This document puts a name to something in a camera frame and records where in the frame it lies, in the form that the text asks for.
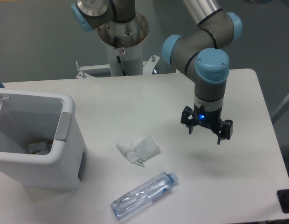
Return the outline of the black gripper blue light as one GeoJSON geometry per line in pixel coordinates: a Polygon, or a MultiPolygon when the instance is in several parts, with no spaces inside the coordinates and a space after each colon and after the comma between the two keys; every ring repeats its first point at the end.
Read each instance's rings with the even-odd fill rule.
{"type": "Polygon", "coordinates": [[[207,112],[204,106],[192,108],[186,106],[181,115],[181,124],[188,128],[188,133],[192,134],[193,128],[197,125],[210,129],[218,137],[217,144],[222,140],[230,140],[233,133],[233,121],[221,119],[222,107],[218,110],[207,112]]]}

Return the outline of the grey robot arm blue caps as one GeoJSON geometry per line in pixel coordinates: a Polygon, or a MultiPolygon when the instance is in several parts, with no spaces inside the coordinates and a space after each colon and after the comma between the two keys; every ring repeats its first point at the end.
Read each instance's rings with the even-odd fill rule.
{"type": "MultiPolygon", "coordinates": [[[[194,82],[194,106],[185,107],[181,123],[210,129],[218,140],[232,136],[233,122],[221,111],[229,74],[229,57],[222,50],[242,34],[241,19],[224,13],[215,0],[186,0],[198,31],[188,37],[171,35],[163,43],[162,58],[194,82]]],[[[143,73],[142,43],[149,25],[133,0],[76,0],[71,10],[85,31],[97,30],[109,52],[112,76],[143,73]]]]}

